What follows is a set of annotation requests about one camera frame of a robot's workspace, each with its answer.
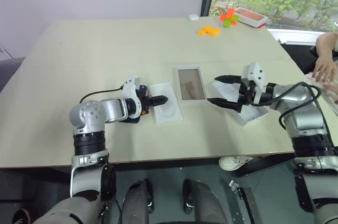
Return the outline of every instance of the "person's hand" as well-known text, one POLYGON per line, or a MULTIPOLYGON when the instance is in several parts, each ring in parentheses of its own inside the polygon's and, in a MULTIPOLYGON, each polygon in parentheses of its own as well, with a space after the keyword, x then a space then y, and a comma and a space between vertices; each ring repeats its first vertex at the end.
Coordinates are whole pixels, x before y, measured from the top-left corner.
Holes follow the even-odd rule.
POLYGON ((338 85, 332 83, 324 83, 323 87, 326 90, 326 94, 332 98, 333 102, 338 104, 338 85))
POLYGON ((331 81, 336 73, 337 65, 331 58, 319 57, 316 61, 312 78, 315 78, 317 82, 331 81))

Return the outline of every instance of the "silver robot arm segment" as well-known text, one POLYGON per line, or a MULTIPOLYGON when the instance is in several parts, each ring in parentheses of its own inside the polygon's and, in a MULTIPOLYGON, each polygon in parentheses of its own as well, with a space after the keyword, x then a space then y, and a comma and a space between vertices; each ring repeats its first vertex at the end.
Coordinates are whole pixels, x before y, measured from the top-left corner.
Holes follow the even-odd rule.
POLYGON ((137 123, 150 106, 162 105, 167 97, 146 96, 146 86, 140 86, 137 76, 129 77, 123 85, 123 96, 102 101, 86 101, 73 107, 75 155, 72 157, 70 198, 56 204, 35 224, 100 223, 107 210, 107 201, 116 190, 115 173, 109 165, 105 146, 105 124, 137 123))
MULTIPOLYGON (((276 85, 273 98, 290 87, 276 85)), ((282 114, 311 98, 308 89, 299 86, 270 108, 282 114)), ((295 181, 301 207, 315 214, 317 224, 338 223, 338 156, 322 113, 316 106, 306 105, 286 115, 284 124, 295 150, 295 181)))

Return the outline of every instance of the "person's arm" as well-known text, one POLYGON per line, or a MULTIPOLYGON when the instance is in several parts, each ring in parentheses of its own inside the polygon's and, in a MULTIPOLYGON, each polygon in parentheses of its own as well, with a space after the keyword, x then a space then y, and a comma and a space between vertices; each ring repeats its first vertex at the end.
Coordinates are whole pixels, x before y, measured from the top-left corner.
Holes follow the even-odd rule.
POLYGON ((338 85, 326 84, 324 85, 326 94, 330 96, 335 104, 338 104, 338 85))
POLYGON ((328 32, 320 35, 316 41, 316 50, 318 59, 313 77, 316 81, 324 80, 331 81, 337 73, 337 65, 333 62, 332 51, 338 49, 337 46, 338 32, 328 32))

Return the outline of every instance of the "beige tabletop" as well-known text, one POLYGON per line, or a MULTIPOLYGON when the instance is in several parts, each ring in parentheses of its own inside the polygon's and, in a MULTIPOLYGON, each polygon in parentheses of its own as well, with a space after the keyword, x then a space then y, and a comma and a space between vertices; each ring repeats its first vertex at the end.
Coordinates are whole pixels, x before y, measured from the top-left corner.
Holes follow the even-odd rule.
MULTIPOLYGON (((150 113, 138 124, 106 125, 113 163, 292 152, 274 110, 242 127, 228 110, 180 101, 175 68, 181 66, 200 67, 207 97, 214 97, 211 83, 216 76, 240 75, 254 61, 265 70, 267 82, 305 80, 265 28, 238 24, 220 27, 215 38, 199 36, 196 32, 206 25, 220 23, 204 17, 195 22, 171 18, 51 24, 0 93, 0 167, 69 165, 74 154, 70 109, 85 94, 117 88, 132 74, 148 86, 171 81, 184 120, 156 125, 150 113)), ((120 96, 106 93, 91 99, 120 96)), ((320 103, 337 145, 337 117, 320 103)))

